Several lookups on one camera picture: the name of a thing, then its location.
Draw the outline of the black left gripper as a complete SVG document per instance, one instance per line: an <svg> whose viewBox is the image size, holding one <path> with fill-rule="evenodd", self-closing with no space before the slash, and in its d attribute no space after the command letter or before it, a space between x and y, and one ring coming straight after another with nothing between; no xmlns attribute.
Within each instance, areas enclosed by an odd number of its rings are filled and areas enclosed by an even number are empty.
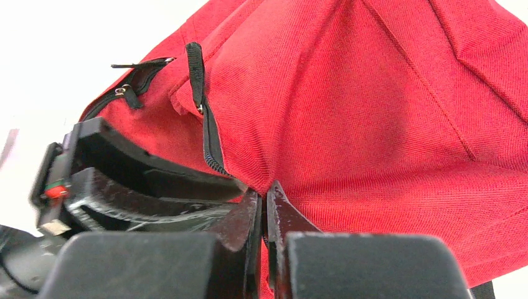
<svg viewBox="0 0 528 299"><path fill-rule="evenodd" d="M67 199L75 142L48 145L29 198L41 236L1 226L1 298L36 297L72 229L65 210L90 231L193 232L210 229L236 207L221 201L243 193L233 179L148 153L102 117L76 126L77 153L92 168L72 176Z"/></svg>

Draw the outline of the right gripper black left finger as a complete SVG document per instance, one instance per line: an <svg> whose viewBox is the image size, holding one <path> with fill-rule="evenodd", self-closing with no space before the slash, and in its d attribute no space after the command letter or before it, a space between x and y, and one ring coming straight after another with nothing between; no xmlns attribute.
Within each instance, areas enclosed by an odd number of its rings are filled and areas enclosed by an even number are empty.
<svg viewBox="0 0 528 299"><path fill-rule="evenodd" d="M39 298L258 298L262 199L205 232L84 232L61 249Z"/></svg>

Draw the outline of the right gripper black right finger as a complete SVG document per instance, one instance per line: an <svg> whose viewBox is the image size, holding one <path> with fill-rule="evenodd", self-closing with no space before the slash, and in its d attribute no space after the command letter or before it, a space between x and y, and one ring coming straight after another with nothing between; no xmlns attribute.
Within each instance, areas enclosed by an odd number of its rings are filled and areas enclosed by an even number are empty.
<svg viewBox="0 0 528 299"><path fill-rule="evenodd" d="M276 298L471 298L438 238L320 231L274 182L266 199L269 285Z"/></svg>

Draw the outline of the red student backpack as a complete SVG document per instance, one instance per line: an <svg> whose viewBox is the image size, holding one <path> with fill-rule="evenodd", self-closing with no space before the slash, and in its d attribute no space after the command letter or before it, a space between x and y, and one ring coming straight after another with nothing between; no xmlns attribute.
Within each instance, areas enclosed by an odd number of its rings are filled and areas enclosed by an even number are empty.
<svg viewBox="0 0 528 299"><path fill-rule="evenodd" d="M95 116L323 230L437 236L471 287L527 265L527 26L495 1L209 1Z"/></svg>

